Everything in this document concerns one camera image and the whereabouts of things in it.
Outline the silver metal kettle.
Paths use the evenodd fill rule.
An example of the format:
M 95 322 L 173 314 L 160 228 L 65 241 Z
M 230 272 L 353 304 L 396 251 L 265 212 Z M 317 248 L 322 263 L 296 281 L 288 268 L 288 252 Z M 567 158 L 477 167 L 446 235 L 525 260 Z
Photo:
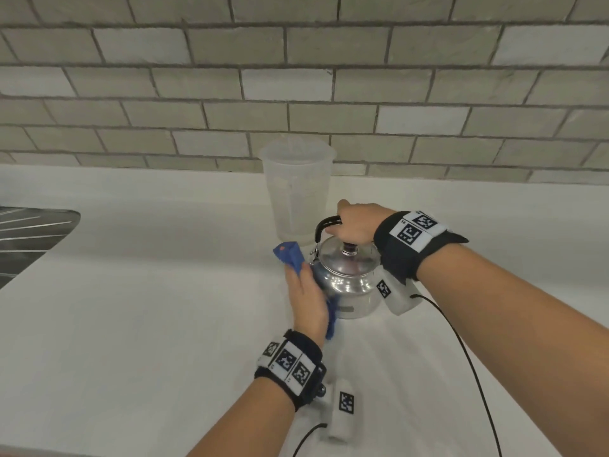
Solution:
M 336 236 L 322 241 L 324 230 L 341 224 L 338 215 L 320 221 L 310 265 L 314 279 L 329 298 L 336 317 L 360 319 L 372 314 L 383 299 L 377 288 L 383 279 L 380 255 L 372 243 L 356 245 Z

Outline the person's left forearm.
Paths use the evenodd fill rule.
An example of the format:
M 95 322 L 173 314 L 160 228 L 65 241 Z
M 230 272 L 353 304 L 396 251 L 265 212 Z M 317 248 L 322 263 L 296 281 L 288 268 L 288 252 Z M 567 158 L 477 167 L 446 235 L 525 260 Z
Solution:
M 285 391 L 256 378 L 187 457 L 278 457 L 294 417 Z

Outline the black left wristband with markers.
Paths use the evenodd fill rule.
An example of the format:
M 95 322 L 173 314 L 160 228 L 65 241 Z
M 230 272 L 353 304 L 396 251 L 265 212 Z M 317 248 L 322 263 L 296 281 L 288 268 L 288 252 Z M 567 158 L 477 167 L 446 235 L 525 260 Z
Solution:
M 305 334 L 287 330 L 274 338 L 256 363 L 254 378 L 267 378 L 290 398 L 296 411 L 317 397 L 326 367 L 321 348 Z

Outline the blue cleaning cloth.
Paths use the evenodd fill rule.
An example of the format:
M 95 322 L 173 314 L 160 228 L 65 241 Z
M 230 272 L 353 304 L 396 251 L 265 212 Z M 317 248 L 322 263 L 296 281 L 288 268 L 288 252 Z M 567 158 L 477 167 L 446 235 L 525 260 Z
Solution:
M 273 254 L 283 264 L 293 268 L 297 274 L 301 271 L 302 264 L 306 261 L 300 246 L 297 242 L 282 242 L 278 244 L 273 250 Z M 337 310 L 338 310 L 338 297 L 324 293 L 324 298 L 328 310 L 329 322 L 326 330 L 325 339 L 330 341 L 336 332 L 336 321 L 337 321 Z

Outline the black wristband with markers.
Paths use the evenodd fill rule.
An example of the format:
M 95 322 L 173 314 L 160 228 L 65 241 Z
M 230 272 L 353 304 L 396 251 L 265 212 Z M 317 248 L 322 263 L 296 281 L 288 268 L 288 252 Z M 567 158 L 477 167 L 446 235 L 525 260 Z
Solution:
M 256 363 L 254 378 L 267 378 L 290 398 L 296 411 L 317 397 L 326 367 L 321 348 L 305 334 L 287 330 L 274 338 Z
M 400 284 L 417 281 L 422 261 L 449 244 L 468 244 L 464 236 L 422 211 L 393 213 L 378 226 L 373 242 L 381 265 Z

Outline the person's left hand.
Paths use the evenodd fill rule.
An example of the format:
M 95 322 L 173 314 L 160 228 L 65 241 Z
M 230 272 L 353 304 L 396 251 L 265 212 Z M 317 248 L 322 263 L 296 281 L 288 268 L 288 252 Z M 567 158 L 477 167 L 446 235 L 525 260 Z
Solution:
M 290 301 L 290 304 L 293 314 L 292 329 L 306 335 L 319 348 L 323 348 L 329 322 L 328 309 L 323 291 L 318 286 L 317 300 Z

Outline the black right wristband with markers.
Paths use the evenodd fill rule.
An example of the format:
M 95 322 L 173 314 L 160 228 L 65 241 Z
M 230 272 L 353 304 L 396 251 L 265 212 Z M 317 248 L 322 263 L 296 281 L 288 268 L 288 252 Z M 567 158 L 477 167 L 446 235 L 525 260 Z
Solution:
M 422 211 L 393 213 L 378 226 L 373 242 L 381 265 L 400 284 L 417 281 L 422 261 L 449 244 L 468 244 L 464 236 Z

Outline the person's right forearm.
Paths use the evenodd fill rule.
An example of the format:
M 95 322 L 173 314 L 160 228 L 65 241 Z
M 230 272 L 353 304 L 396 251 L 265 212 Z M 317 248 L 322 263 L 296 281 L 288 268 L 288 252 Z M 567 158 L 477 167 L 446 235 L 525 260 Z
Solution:
M 609 457 L 609 329 L 464 247 L 416 273 L 562 457 Z

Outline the person's right hand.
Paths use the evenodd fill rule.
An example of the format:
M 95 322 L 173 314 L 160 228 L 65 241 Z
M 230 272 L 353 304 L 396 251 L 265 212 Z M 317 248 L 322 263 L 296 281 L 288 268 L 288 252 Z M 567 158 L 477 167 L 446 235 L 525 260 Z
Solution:
M 342 242 L 362 245 L 373 242 L 378 226 L 395 210 L 376 203 L 355 203 L 355 238 L 339 238 Z

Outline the translucent plastic measuring jug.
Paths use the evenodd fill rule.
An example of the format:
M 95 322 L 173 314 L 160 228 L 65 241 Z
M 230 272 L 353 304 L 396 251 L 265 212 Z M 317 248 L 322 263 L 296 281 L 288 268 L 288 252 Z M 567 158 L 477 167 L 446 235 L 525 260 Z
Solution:
M 282 137 L 264 146 L 259 158 L 278 238 L 312 244 L 325 215 L 336 151 L 316 138 Z

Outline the steel sink drainboard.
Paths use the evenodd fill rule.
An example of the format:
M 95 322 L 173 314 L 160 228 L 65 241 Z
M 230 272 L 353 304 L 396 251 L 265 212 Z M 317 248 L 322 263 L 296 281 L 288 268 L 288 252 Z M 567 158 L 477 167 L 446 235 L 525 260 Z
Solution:
M 70 209 L 0 207 L 0 289 L 67 237 L 80 218 Z

